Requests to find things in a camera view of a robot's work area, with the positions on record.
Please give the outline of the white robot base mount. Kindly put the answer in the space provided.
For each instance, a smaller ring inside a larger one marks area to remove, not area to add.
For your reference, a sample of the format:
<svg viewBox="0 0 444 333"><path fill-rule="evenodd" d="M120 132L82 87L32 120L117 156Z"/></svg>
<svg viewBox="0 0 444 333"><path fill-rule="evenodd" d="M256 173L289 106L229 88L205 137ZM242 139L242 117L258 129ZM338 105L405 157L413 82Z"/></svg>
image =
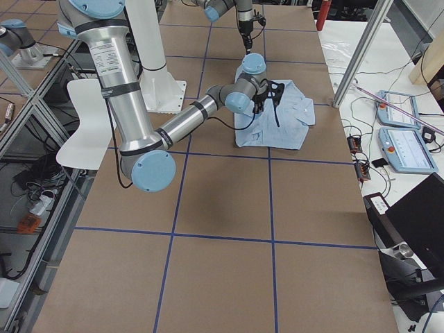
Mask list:
<svg viewBox="0 0 444 333"><path fill-rule="evenodd" d="M154 1L128 0L126 12L142 66L139 78L150 112L179 113L187 83L169 73Z"/></svg>

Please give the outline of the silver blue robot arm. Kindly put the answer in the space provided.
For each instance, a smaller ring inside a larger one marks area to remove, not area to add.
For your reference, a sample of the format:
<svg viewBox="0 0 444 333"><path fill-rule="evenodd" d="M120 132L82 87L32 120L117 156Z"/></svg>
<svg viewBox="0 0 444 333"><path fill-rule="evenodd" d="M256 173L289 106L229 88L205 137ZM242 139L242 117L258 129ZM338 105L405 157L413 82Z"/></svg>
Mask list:
<svg viewBox="0 0 444 333"><path fill-rule="evenodd" d="M121 138L117 174L150 193L168 187L176 173L169 149L216 111L226 107L242 114L263 111L271 99L280 103L284 85L266 77L262 55L251 51L253 24L261 16L251 1L199 1L215 22L235 9L246 55L239 76L230 85L215 85L159 128L151 125L148 102L161 104L182 90L167 70L153 1L59 1L59 30L89 48L112 134Z"/></svg>
<svg viewBox="0 0 444 333"><path fill-rule="evenodd" d="M266 18L253 8L251 0L193 0L195 6L204 10L205 16L212 22L219 20L232 8L237 16L237 29L242 38L246 54L250 54L253 48L252 37L254 23L258 22L264 28Z"/></svg>

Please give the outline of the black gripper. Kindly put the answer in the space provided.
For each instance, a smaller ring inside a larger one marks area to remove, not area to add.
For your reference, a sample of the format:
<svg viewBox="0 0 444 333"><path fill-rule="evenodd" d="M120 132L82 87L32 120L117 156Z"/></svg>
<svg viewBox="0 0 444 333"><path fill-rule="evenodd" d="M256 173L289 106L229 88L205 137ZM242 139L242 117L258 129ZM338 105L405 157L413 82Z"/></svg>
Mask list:
<svg viewBox="0 0 444 333"><path fill-rule="evenodd" d="M277 108L284 94L285 84L265 79L261 83L260 88L264 88L264 91L254 95L253 97L253 103L254 103L253 114L261 114L264 111L265 100L266 99L272 100L275 123L276 126L279 128L280 121L278 118Z"/></svg>
<svg viewBox="0 0 444 333"><path fill-rule="evenodd" d="M253 48L251 33L255 22L259 22L262 27L265 27L266 18L256 10L237 11L238 31L243 39L246 55L250 54Z"/></svg>

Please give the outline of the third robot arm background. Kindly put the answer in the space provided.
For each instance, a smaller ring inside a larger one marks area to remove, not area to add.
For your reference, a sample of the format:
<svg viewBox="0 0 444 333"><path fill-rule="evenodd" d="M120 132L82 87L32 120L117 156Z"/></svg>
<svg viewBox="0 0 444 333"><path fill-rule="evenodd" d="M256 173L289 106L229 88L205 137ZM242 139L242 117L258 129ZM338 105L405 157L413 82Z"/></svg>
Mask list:
<svg viewBox="0 0 444 333"><path fill-rule="evenodd" d="M40 45L20 19L7 19L1 22L1 50L12 59L18 69L44 69L49 61L59 55L56 46Z"/></svg>

